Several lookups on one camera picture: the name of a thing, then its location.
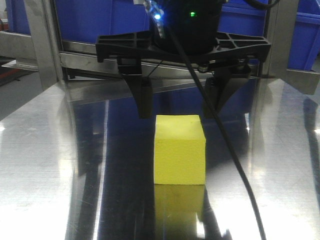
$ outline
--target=stainless steel table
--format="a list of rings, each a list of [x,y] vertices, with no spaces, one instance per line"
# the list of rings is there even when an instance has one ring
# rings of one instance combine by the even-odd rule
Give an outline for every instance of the stainless steel table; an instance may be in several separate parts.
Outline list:
[[[205,187],[154,187],[155,118],[138,118],[123,81],[54,85],[0,122],[0,239],[260,239],[197,89],[183,80],[154,86],[154,116],[201,116]],[[280,79],[251,80],[220,116],[267,239],[320,239],[318,105]]]

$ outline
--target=metal frame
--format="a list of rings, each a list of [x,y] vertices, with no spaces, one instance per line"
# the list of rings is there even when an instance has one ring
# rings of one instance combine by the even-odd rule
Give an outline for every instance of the metal frame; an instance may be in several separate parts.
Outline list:
[[[288,69],[292,38],[300,0],[281,0],[269,11],[265,37],[272,43],[262,74],[280,78],[304,94],[314,94],[320,73]]]
[[[32,37],[18,33],[0,32],[0,44],[9,44],[7,48],[0,48],[0,56],[18,60],[9,66],[25,69],[25,66],[28,66],[28,60],[30,60],[29,67],[36,70],[34,66],[36,59],[44,90],[56,81],[66,79],[64,68],[85,71],[88,75],[92,74],[93,76],[96,76],[97,73],[118,75],[116,63],[113,60],[105,60],[104,63],[96,61],[94,44],[61,40],[54,0],[24,0],[24,3]],[[292,70],[287,67],[298,3],[299,0],[281,0],[279,5],[270,10],[265,37],[272,43],[272,48],[263,65],[262,74],[264,77],[281,78],[301,92],[313,94],[318,85],[320,74]],[[154,67],[152,63],[144,63],[143,65],[146,72]],[[178,79],[190,78],[183,67],[176,67],[170,63],[154,73],[155,78],[161,76]]]

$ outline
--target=blue storage crate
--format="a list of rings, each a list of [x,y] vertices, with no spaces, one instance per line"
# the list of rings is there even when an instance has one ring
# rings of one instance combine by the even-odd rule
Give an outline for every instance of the blue storage crate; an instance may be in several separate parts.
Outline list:
[[[9,32],[30,34],[24,0],[5,0]]]
[[[55,0],[55,3],[64,40],[95,43],[99,35],[149,29],[144,6],[134,5],[132,0]]]
[[[259,0],[259,2],[261,2],[262,4],[267,4],[268,0]],[[245,7],[245,8],[253,8],[252,6],[250,6],[245,0],[229,0],[226,4],[226,6],[233,6],[233,7]]]
[[[320,50],[320,1],[301,0],[288,67],[310,71]]]
[[[251,36],[264,34],[266,12],[250,6],[227,3],[223,5],[218,31]]]

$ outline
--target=cable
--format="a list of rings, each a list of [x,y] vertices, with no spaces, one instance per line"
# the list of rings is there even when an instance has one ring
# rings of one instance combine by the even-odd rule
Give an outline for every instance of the cable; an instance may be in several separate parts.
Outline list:
[[[280,0],[275,0],[274,3],[265,4],[258,0],[244,0],[244,1],[250,6],[254,7],[255,9],[260,9],[260,10],[268,10],[280,2]]]
[[[205,103],[207,104],[213,118],[215,119],[216,121],[216,124],[224,138],[224,141],[226,143],[226,146],[227,148],[229,149],[229,152],[231,154],[231,157],[233,159],[233,162],[236,166],[236,169],[238,170],[239,172],[239,175],[244,183],[244,186],[246,188],[246,191],[249,195],[249,198],[250,198],[250,201],[251,201],[251,205],[252,205],[252,208],[253,208],[253,211],[254,211],[254,215],[255,215],[255,219],[256,219],[256,222],[257,222],[257,225],[258,225],[258,228],[259,228],[259,233],[260,233],[260,236],[261,236],[261,239],[262,240],[266,240],[266,233],[265,233],[265,229],[264,229],[264,226],[263,226],[263,223],[262,223],[262,219],[261,219],[261,216],[260,216],[260,212],[259,212],[259,208],[258,208],[258,204],[257,204],[257,201],[256,201],[256,198],[255,198],[255,195],[254,195],[254,192],[250,186],[250,183],[249,183],[249,180],[246,176],[246,173],[244,171],[244,169],[242,168],[241,166],[241,163],[239,161],[239,158],[236,154],[236,151],[229,139],[229,136],[227,134],[227,131],[222,123],[222,121],[220,120],[218,114],[216,113],[215,111],[215,108],[211,102],[211,100],[209,99],[207,93],[205,92],[204,88],[202,87],[201,83],[200,83],[200,80],[195,72],[195,70],[193,69],[192,65],[191,65],[191,62],[188,58],[188,56],[186,55],[183,47],[181,46],[181,44],[179,43],[179,40],[177,38],[177,36],[175,35],[175,33],[171,30],[170,27],[167,26],[167,29],[171,35],[171,38],[174,42],[174,45],[176,47],[176,49],[178,50],[182,60],[184,61],[186,67],[188,68],[193,80],[194,80],[194,83],[195,85],[197,86],[197,88],[199,89]]]
[[[159,62],[159,64],[157,66],[155,66],[155,68],[149,73],[148,76],[146,76],[147,78],[150,77],[151,74],[154,73],[154,71],[162,64],[163,60],[161,62]]]

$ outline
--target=foam block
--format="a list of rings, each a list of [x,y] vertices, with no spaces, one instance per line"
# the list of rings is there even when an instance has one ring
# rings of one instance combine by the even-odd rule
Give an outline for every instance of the foam block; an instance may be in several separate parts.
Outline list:
[[[204,185],[206,138],[198,115],[157,115],[154,184]]]

